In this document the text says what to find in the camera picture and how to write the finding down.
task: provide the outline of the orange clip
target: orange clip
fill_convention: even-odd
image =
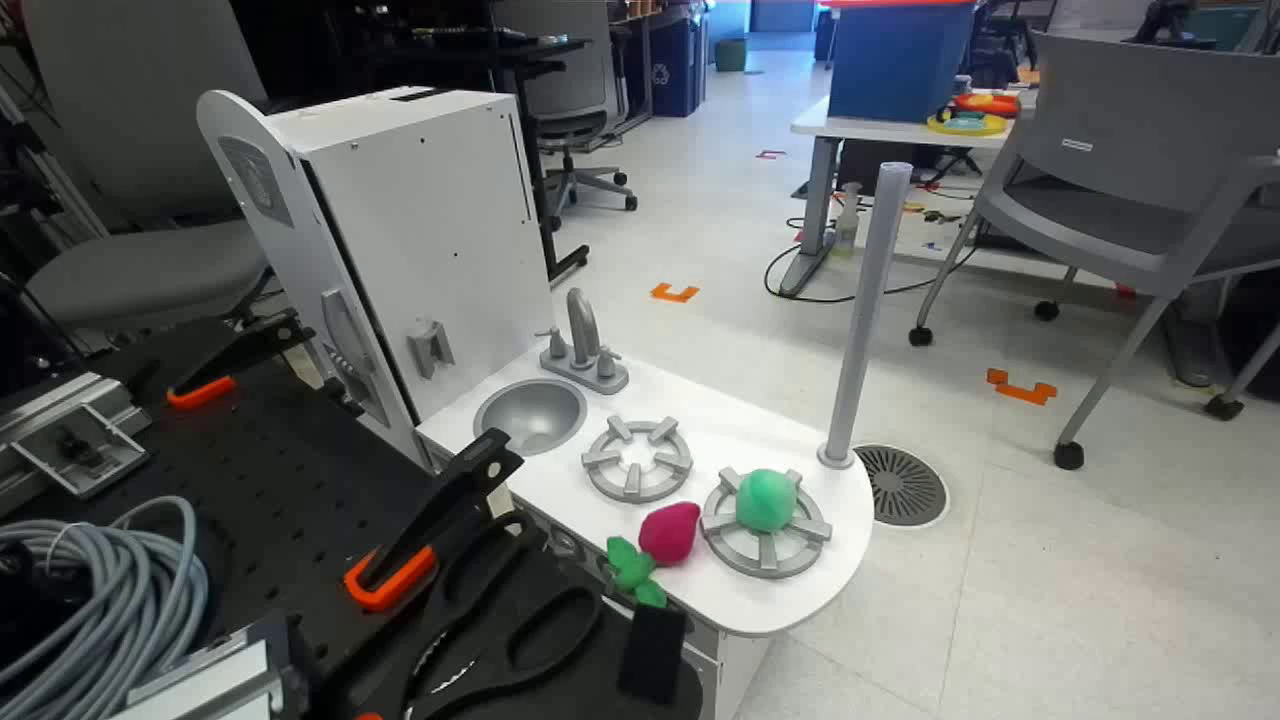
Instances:
[[[689,302],[698,296],[698,283],[689,283],[684,293],[671,293],[671,283],[657,283],[647,296],[670,302]]]
[[[216,403],[220,395],[232,395],[232,392],[236,392],[236,374],[216,374],[216,381],[208,381],[202,386],[170,392],[166,398],[178,412],[197,412],[197,408],[208,408],[208,403]]]
[[[1005,367],[989,367],[989,384],[993,384],[1002,395],[1024,398],[1024,403],[1035,403],[1035,408],[1046,408],[1050,398],[1056,398],[1056,386],[1053,386],[1053,384],[1021,386],[1021,384],[1007,384],[1007,370],[1005,370]]]
[[[346,570],[346,587],[352,594],[357,606],[366,613],[387,613],[396,606],[408,590],[418,590],[442,563],[438,547],[419,547],[412,550],[387,581],[381,581],[377,587],[366,587],[366,570],[372,563],[377,550],[359,556],[348,570]]]

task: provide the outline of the gray office chair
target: gray office chair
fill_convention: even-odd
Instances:
[[[494,22],[531,36],[582,36],[588,48],[559,56],[565,70],[523,82],[529,115],[543,150],[559,154],[550,171],[554,213],[559,215],[582,187],[614,191],[630,213],[642,209],[621,168],[582,168],[574,154],[602,147],[623,115],[623,91],[614,51],[614,0],[494,0]]]
[[[1280,263],[1280,209],[1259,204],[1280,184],[1280,61],[1061,36],[1040,36],[1040,61],[1040,103],[984,180],[913,342],[931,342],[927,312],[978,215],[1068,263],[1068,280],[1085,269],[1151,296],[1056,441],[1056,463],[1080,469],[1080,425],[1166,306],[1190,283]]]
[[[266,95],[225,0],[30,0],[36,64],[72,158],[149,230],[83,241],[32,275],[66,329],[139,333],[225,316],[266,280],[197,95]]]

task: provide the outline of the white floor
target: white floor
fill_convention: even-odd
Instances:
[[[788,191],[809,168],[788,119],[826,77],[809,56],[753,64],[762,77],[716,77],[693,119],[598,150],[634,171],[642,213],[584,200],[559,235],[592,242],[574,283],[598,298],[606,339],[826,428],[849,306],[762,293],[762,269],[797,235]],[[907,220],[916,241],[947,230]],[[853,269],[837,258],[813,293],[849,293]],[[892,283],[927,270],[902,263]],[[700,296],[657,302],[653,283]],[[953,506],[931,527],[875,527],[865,570],[774,650],[744,715],[1280,715],[1280,408],[1257,398],[1217,425],[1195,412],[1210,392],[1168,381],[1149,342],[1085,428],[1089,469],[1061,470],[1053,434],[1131,302],[1085,293],[1085,306],[1040,324],[1040,293],[961,270],[927,351],[906,339],[919,293],[890,298],[855,434],[924,456]],[[1002,398],[989,367],[1061,395]]]

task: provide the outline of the sink basin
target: sink basin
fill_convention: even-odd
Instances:
[[[540,456],[559,447],[588,415],[588,398],[574,384],[523,381],[488,395],[475,412],[475,434],[501,428],[511,452]]]

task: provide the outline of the coiled cable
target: coiled cable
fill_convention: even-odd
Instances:
[[[133,527],[149,511],[178,511],[180,541]],[[0,667],[0,720],[111,715],[130,687],[170,670],[197,639],[208,570],[197,556],[197,506],[157,494],[100,523],[22,521],[0,523],[39,563],[83,563],[89,602],[32,650]]]

